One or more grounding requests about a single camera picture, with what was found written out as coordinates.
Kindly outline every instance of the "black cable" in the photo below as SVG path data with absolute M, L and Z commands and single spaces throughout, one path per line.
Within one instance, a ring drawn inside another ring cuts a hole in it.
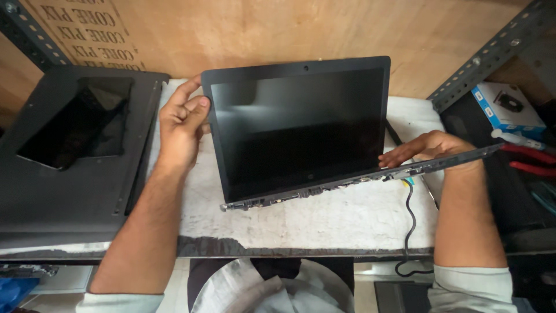
M 409 277 L 413 274 L 432 274 L 434 273 L 434 270 L 431 271 L 411 271 L 409 274 L 402 274 L 399 271 L 400 266 L 402 266 L 403 264 L 406 264 L 409 261 L 409 237 L 411 236 L 411 234 L 413 233 L 413 231 L 415 230 L 415 226 L 417 226 L 417 220 L 415 219 L 415 215 L 413 214 L 413 211 L 411 210 L 411 208 L 409 207 L 409 199 L 411 199 L 411 195 L 413 194 L 413 185 L 411 185 L 411 183 L 408 182 L 407 179 L 402 178 L 401 179 L 403 182 L 405 182 L 407 185 L 409 185 L 409 195 L 408 195 L 408 199 L 405 201 L 405 207 L 407 207 L 409 214 L 411 215 L 411 219 L 413 220 L 413 225 L 411 225 L 411 229 L 409 230 L 407 236 L 405 236 L 405 246 L 404 246 L 404 257 L 405 260 L 401 261 L 400 263 L 396 264 L 396 267 L 394 268 L 394 270 L 396 271 L 396 274 L 398 274 L 401 277 Z

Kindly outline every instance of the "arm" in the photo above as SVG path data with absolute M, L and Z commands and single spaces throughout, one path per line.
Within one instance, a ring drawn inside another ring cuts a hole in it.
M 381 155 L 380 166 L 399 166 L 413 156 L 432 159 L 475 149 L 441 131 L 432 131 Z M 444 170 L 434 262 L 447 267 L 507 267 L 490 211 L 482 160 Z
M 474 148 L 455 136 L 432 131 L 379 159 L 381 166 L 396 167 L 413 156 L 431 159 Z M 444 170 L 434 263 L 430 312 L 517 312 L 482 160 Z
M 95 279 L 93 294 L 162 294 L 176 261 L 181 196 L 195 165 L 206 97 L 188 100 L 199 88 L 197 75 L 182 84 L 160 111 L 161 149 L 132 213 L 112 241 Z

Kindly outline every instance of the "wooden wall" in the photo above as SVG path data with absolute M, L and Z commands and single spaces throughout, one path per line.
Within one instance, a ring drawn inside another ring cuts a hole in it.
M 11 125 L 42 72 L 0 33 L 0 127 Z
M 74 64 L 183 78 L 224 67 L 388 55 L 390 94 L 426 98 L 529 0 L 21 2 Z

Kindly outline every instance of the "laptop display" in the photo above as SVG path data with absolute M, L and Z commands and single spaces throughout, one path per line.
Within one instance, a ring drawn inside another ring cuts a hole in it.
M 370 57 L 204 72 L 225 201 L 378 170 L 389 68 Z

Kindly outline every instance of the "white sleeve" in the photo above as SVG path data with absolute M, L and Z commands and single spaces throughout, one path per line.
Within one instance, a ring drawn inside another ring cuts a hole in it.
M 430 312 L 517 313 L 508 268 L 434 266 Z
M 76 313 L 155 313 L 164 295 L 85 294 Z

